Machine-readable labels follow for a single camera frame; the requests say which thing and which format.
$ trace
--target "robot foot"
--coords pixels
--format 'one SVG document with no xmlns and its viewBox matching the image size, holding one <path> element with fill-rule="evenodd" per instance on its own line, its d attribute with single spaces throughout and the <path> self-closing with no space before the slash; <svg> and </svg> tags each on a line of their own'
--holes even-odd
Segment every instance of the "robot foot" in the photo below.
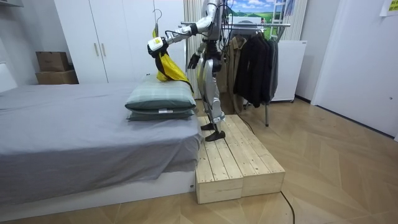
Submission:
<svg viewBox="0 0 398 224">
<path fill-rule="evenodd" d="M 200 126 L 200 129 L 202 131 L 212 131 L 212 130 L 214 130 L 214 126 L 213 126 L 213 124 L 208 123 L 206 125 Z"/>
<path fill-rule="evenodd" d="M 221 131 L 221 132 L 215 131 L 215 132 L 213 132 L 213 134 L 207 136 L 205 138 L 205 140 L 206 140 L 206 142 L 212 142 L 212 141 L 219 140 L 222 138 L 225 138 L 225 132 L 224 131 Z"/>
</svg>

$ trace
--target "wooden platform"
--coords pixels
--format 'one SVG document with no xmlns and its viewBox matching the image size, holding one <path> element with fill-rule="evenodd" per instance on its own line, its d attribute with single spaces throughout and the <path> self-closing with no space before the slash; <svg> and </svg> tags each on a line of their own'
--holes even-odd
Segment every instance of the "wooden platform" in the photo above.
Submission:
<svg viewBox="0 0 398 224">
<path fill-rule="evenodd" d="M 200 117 L 201 125 L 209 123 Z M 198 203 L 280 192 L 285 170 L 238 115 L 222 122 L 225 139 L 203 142 L 196 169 Z M 208 136 L 212 131 L 203 131 Z"/>
</svg>

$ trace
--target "yellow cloth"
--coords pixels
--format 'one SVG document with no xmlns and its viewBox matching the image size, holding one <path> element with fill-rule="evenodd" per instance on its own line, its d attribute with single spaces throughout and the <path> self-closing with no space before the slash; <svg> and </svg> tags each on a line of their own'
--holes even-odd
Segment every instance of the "yellow cloth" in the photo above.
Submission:
<svg viewBox="0 0 398 224">
<path fill-rule="evenodd" d="M 159 53 L 159 56 L 155 58 L 156 67 L 158 69 L 157 79 L 166 82 L 166 81 L 183 81 L 188 83 L 192 94 L 193 88 L 188 78 L 185 76 L 184 72 L 173 62 L 167 52 Z"/>
</svg>

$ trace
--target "wardrobe handle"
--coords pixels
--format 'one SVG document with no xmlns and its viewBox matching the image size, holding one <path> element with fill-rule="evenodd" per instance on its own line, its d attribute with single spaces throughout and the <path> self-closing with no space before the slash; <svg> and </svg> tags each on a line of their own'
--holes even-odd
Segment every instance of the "wardrobe handle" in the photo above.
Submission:
<svg viewBox="0 0 398 224">
<path fill-rule="evenodd" d="M 104 56 L 106 57 L 104 43 L 102 43 L 101 45 L 102 45 L 102 52 L 104 53 Z"/>
<path fill-rule="evenodd" d="M 95 53 L 97 53 L 97 57 L 99 57 L 98 49 L 97 49 L 97 43 L 94 43 L 94 48 L 95 48 Z"/>
</svg>

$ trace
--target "poster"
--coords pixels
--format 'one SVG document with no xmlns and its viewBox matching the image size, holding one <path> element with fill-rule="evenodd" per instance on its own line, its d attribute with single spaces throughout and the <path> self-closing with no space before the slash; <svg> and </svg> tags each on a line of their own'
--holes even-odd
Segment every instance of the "poster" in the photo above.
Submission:
<svg viewBox="0 0 398 224">
<path fill-rule="evenodd" d="M 380 16 L 397 16 L 398 0 L 385 0 L 380 12 Z"/>
<path fill-rule="evenodd" d="M 284 2 L 286 0 L 228 0 L 228 6 L 231 8 L 228 14 L 236 17 L 259 18 L 261 23 L 272 23 L 272 19 L 283 19 Z M 273 29 L 272 32 L 273 35 L 277 35 L 277 29 Z M 264 36 L 269 38 L 270 35 L 271 29 L 267 28 Z"/>
</svg>

